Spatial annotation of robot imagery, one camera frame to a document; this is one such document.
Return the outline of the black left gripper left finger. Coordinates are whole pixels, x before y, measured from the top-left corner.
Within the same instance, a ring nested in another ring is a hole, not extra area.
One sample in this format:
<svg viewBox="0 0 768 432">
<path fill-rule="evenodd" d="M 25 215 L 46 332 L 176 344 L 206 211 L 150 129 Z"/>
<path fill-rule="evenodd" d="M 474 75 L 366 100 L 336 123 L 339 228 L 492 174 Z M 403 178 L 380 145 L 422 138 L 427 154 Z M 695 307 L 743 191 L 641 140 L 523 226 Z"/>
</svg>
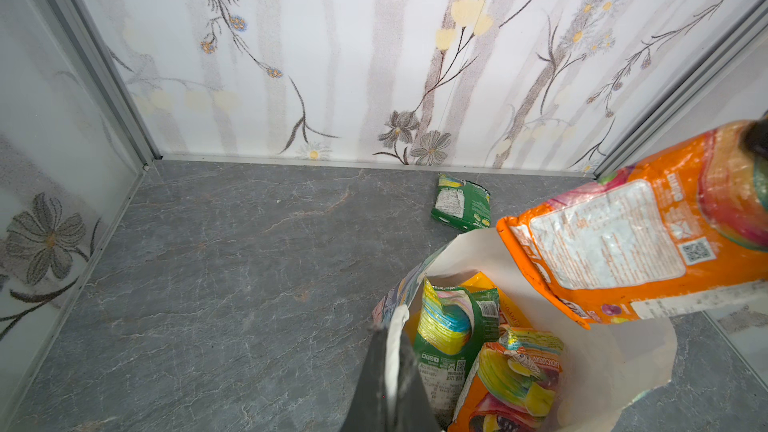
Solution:
<svg viewBox="0 0 768 432">
<path fill-rule="evenodd" d="M 387 429 L 384 378 L 386 339 L 385 329 L 374 331 L 341 432 L 378 432 Z"/>
</svg>

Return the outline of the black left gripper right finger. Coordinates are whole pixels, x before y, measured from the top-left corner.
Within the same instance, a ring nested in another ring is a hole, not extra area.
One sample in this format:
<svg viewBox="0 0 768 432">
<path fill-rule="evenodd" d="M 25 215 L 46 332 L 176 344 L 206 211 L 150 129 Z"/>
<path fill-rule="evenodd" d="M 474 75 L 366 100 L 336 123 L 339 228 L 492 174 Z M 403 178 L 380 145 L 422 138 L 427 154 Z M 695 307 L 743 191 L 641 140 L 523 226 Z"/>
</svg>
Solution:
<svg viewBox="0 0 768 432">
<path fill-rule="evenodd" d="M 401 345 L 399 350 L 392 430 L 396 432 L 441 431 L 441 426 L 429 404 L 418 369 L 418 361 L 410 344 Z"/>
</svg>

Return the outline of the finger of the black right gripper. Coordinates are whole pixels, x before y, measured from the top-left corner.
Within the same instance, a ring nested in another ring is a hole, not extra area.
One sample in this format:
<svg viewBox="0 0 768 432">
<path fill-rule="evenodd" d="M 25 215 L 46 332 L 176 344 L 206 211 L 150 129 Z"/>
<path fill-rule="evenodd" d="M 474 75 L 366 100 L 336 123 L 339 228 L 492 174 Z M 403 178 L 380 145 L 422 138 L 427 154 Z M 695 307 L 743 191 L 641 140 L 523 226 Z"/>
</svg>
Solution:
<svg viewBox="0 0 768 432">
<path fill-rule="evenodd" d="M 768 118 L 749 125 L 742 136 L 742 148 L 756 157 L 768 159 Z"/>
</svg>

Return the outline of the green Fox's candy bag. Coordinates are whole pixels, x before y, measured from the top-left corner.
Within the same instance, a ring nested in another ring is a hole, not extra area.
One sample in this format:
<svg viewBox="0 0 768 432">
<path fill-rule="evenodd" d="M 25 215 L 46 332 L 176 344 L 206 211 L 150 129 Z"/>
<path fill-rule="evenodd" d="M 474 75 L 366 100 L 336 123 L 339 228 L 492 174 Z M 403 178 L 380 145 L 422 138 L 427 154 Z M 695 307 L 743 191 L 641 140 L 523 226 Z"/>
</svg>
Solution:
<svg viewBox="0 0 768 432">
<path fill-rule="evenodd" d="M 482 346 L 498 337 L 499 325 L 497 289 L 423 283 L 413 349 L 439 425 L 452 422 L 469 371 Z"/>
</svg>

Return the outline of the orange mango candy bag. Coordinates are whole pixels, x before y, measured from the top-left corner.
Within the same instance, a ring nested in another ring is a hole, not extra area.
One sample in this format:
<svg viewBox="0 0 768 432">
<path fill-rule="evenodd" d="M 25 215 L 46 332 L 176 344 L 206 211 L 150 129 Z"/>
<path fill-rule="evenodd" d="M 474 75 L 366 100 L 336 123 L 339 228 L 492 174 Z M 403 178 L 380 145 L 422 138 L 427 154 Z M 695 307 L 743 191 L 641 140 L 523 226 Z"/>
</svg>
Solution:
<svg viewBox="0 0 768 432">
<path fill-rule="evenodd" d="M 767 160 L 742 148 L 755 121 L 725 124 L 505 217 L 498 233 L 533 288 L 582 327 L 763 297 Z"/>
</svg>

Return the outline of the colourful Fox's candy bag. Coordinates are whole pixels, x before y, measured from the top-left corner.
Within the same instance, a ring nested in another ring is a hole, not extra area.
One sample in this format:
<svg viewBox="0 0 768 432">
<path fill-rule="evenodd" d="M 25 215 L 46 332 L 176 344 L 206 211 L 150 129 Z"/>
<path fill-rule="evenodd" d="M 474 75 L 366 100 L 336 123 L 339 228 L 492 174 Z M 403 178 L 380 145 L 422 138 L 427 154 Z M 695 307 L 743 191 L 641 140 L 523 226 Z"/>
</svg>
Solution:
<svg viewBox="0 0 768 432">
<path fill-rule="evenodd" d="M 450 431 L 536 431 L 559 388 L 564 343 L 549 332 L 503 325 L 478 353 Z"/>
</svg>

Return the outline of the yellow 100 candy bag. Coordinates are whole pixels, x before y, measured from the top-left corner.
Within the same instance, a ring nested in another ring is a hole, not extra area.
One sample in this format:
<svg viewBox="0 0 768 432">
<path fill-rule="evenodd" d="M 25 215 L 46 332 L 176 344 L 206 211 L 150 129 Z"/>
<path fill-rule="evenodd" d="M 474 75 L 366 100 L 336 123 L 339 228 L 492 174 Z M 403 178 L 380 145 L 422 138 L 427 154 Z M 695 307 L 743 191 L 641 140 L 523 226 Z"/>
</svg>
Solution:
<svg viewBox="0 0 768 432">
<path fill-rule="evenodd" d="M 523 314 L 522 310 L 482 272 L 475 271 L 460 286 L 467 288 L 470 292 L 496 289 L 499 293 L 499 308 L 502 316 L 500 322 L 517 328 L 532 327 L 531 322 Z"/>
</svg>

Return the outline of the floral white paper bag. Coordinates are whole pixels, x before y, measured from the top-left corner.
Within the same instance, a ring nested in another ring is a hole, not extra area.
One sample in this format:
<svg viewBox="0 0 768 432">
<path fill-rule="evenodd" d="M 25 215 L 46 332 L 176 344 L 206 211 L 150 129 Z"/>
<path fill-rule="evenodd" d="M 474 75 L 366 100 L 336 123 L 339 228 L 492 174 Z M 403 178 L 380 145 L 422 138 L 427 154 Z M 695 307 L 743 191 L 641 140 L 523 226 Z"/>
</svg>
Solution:
<svg viewBox="0 0 768 432">
<path fill-rule="evenodd" d="M 511 300 L 524 325 L 564 342 L 564 372 L 543 430 L 610 431 L 626 407 L 670 381 L 677 338 L 669 320 L 581 327 L 533 288 L 493 229 L 461 234 L 427 257 L 381 299 L 373 322 L 387 324 L 406 304 L 412 331 L 423 278 L 458 285 L 478 272 Z"/>
</svg>

